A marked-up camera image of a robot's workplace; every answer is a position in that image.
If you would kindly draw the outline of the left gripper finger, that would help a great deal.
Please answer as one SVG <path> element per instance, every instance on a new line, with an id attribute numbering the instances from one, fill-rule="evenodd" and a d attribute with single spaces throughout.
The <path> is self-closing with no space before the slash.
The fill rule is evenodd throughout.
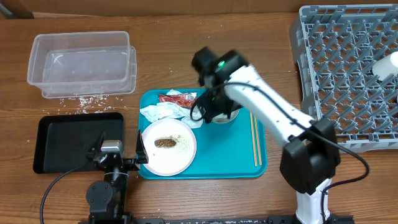
<path id="1" fill-rule="evenodd" d="M 138 164 L 147 164 L 149 158 L 144 146 L 144 141 L 142 137 L 142 131 L 138 130 L 137 142 L 136 142 L 136 161 Z"/>
<path id="2" fill-rule="evenodd" d="M 94 142 L 92 145 L 90 152 L 98 152 L 101 150 L 102 143 L 104 142 L 106 133 L 102 132 L 99 136 L 99 138 Z"/>

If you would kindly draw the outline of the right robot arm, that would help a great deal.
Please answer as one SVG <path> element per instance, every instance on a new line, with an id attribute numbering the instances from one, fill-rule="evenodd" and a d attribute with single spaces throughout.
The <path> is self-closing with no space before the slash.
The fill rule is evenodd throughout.
<path id="1" fill-rule="evenodd" d="M 200 119 L 210 123 L 221 114 L 246 108 L 282 148 L 280 172 L 297 193 L 295 223 L 326 223 L 328 199 L 340 153 L 329 120 L 314 120 L 274 91 L 237 51 L 221 57 L 204 47 L 192 58 L 200 86 L 206 88 L 193 104 Z"/>

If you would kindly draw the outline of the wooden chopstick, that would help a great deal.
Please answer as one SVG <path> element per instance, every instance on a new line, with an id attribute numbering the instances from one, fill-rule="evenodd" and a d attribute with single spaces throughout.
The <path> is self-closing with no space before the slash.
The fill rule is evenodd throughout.
<path id="1" fill-rule="evenodd" d="M 260 150 L 259 131 L 258 131 L 258 123 L 257 123 L 256 116 L 254 116 L 254 133 L 256 135 L 255 140 L 256 140 L 258 164 L 261 166 L 262 165 L 262 157 L 261 157 L 262 155 L 261 155 L 261 150 Z"/>
<path id="2" fill-rule="evenodd" d="M 256 152 L 256 138 L 254 135 L 254 122 L 253 122 L 253 115 L 249 112 L 250 124 L 251 124 L 251 137 L 252 137 L 252 151 L 254 156 L 254 166 L 257 167 L 257 152 Z"/>

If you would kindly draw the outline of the white cup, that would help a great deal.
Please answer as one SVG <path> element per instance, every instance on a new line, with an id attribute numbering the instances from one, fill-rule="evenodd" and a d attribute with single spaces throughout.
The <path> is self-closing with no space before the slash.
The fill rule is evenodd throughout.
<path id="1" fill-rule="evenodd" d="M 377 61 L 372 67 L 372 73 L 378 76 L 380 81 L 384 81 L 390 76 L 396 76 L 398 74 L 398 52 L 393 52 Z"/>

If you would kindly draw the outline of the red snack wrapper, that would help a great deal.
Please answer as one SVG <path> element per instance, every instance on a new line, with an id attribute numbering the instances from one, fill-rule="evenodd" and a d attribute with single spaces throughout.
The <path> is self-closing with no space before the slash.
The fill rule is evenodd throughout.
<path id="1" fill-rule="evenodd" d="M 159 95 L 160 102 L 174 103 L 183 108 L 191 108 L 197 99 L 197 93 L 180 93 L 176 95 Z"/>

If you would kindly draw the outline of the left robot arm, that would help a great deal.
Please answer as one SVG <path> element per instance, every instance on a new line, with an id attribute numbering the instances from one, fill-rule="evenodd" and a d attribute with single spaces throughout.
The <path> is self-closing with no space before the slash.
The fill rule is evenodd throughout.
<path id="1" fill-rule="evenodd" d="M 92 183 L 86 191 L 90 206 L 89 223 L 135 223 L 125 211 L 130 171 L 139 171 L 149 158 L 144 147 L 142 132 L 137 134 L 136 156 L 125 158 L 120 140 L 106 140 L 102 133 L 89 151 L 87 159 L 96 169 L 104 172 L 104 179 Z"/>

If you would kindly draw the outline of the grey shallow bowl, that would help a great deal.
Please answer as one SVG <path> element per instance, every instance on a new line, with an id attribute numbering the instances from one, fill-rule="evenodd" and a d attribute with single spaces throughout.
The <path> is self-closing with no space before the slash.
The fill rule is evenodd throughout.
<path id="1" fill-rule="evenodd" d="M 235 117 L 237 117 L 238 113 L 239 113 L 239 110 L 232 111 L 230 114 L 230 117 L 228 117 L 227 114 L 221 113 L 221 114 L 215 116 L 212 119 L 212 122 L 218 123 L 218 124 L 228 123 L 228 122 L 232 121 L 233 119 L 235 119 Z"/>

